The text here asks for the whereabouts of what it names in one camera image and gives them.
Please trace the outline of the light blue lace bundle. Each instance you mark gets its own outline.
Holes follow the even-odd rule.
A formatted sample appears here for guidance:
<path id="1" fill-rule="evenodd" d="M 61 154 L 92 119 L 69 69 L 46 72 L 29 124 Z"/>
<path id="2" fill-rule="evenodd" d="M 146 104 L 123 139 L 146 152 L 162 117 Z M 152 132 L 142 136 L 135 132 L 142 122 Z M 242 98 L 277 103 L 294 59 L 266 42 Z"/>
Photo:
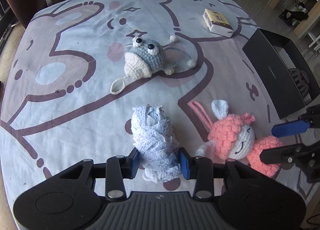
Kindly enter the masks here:
<path id="1" fill-rule="evenodd" d="M 145 181 L 169 182 L 180 177 L 181 167 L 177 157 L 180 144 L 163 106 L 147 104 L 133 108 L 131 131 L 133 145 L 139 151 L 144 167 Z"/>

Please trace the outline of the pink crochet doll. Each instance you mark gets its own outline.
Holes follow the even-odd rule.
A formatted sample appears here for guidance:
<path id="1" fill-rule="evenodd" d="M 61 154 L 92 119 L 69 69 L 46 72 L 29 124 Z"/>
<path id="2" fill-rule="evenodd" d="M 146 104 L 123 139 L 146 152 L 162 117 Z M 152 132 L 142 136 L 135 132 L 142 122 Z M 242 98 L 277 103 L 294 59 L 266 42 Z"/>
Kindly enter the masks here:
<path id="1" fill-rule="evenodd" d="M 193 101 L 189 106 L 209 129 L 208 142 L 197 149 L 197 156 L 210 159 L 218 157 L 223 161 L 246 158 L 251 168 L 268 177 L 277 173 L 280 164 L 265 164 L 260 160 L 260 154 L 266 149 L 282 147 L 283 143 L 274 136 L 256 139 L 251 127 L 251 123 L 255 121 L 253 115 L 230 114 L 228 102 L 218 99 L 211 103 L 212 112 L 217 118 L 217 121 L 213 122 L 200 103 Z"/>

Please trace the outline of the grey crochet creature toy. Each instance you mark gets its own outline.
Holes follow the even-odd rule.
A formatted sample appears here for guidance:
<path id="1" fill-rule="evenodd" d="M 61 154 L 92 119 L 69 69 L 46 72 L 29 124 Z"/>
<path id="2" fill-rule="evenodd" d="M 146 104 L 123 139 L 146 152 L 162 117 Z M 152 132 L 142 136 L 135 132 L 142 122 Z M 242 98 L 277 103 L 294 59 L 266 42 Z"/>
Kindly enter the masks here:
<path id="1" fill-rule="evenodd" d="M 143 39 L 134 37 L 131 44 L 127 44 L 128 50 L 124 53 L 125 76 L 116 79 L 110 87 L 110 93 L 113 95 L 120 94 L 126 87 L 125 80 L 132 78 L 139 80 L 142 78 L 150 78 L 153 74 L 163 71 L 167 76 L 175 73 L 178 62 L 169 63 L 166 60 L 166 51 L 173 50 L 182 53 L 187 60 L 187 68 L 196 67 L 196 61 L 185 51 L 173 47 L 172 44 L 178 42 L 178 36 L 171 35 L 170 43 L 161 45 L 152 39 Z"/>

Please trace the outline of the yellow tissue pack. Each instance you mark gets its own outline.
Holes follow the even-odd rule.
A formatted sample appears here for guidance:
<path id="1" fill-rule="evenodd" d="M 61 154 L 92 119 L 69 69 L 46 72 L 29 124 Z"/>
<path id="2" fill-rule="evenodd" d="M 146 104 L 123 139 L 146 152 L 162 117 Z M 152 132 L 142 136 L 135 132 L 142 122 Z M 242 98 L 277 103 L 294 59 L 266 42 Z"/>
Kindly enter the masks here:
<path id="1" fill-rule="evenodd" d="M 208 27 L 209 32 L 227 38 L 232 37 L 234 29 L 222 13 L 206 8 L 202 16 Z"/>

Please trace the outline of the black open box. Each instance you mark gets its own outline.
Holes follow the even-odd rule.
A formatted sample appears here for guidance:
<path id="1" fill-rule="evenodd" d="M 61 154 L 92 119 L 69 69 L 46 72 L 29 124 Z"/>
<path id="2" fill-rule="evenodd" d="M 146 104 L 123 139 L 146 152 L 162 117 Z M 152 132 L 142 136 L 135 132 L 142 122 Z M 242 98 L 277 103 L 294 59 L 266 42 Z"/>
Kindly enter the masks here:
<path id="1" fill-rule="evenodd" d="M 291 39 L 259 28 L 242 49 L 268 91 L 280 119 L 307 106 L 289 69 L 306 72 L 310 79 L 311 101 L 319 95 L 319 84 Z"/>

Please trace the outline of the cartoon print bed sheet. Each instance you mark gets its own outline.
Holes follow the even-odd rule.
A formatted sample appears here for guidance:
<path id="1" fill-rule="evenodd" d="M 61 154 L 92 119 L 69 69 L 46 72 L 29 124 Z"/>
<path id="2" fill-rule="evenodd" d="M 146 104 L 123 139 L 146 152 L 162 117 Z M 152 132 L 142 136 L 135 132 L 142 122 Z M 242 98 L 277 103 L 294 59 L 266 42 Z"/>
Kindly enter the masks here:
<path id="1" fill-rule="evenodd" d="M 222 13 L 231 38 L 209 32 L 205 9 Z M 260 27 L 233 0 L 66 0 L 36 13 L 18 46 L 1 110 L 1 166 L 19 229 L 301 229 L 312 188 L 295 164 L 268 177 L 242 160 L 218 157 L 213 179 L 169 182 L 106 179 L 106 161 L 135 148 L 131 118 L 140 105 L 163 106 L 180 148 L 191 157 L 213 122 L 213 100 L 229 113 L 249 113 L 256 139 L 273 136 L 280 119 L 243 51 Z M 175 73 L 125 80 L 127 44 L 134 37 L 170 43 Z"/>

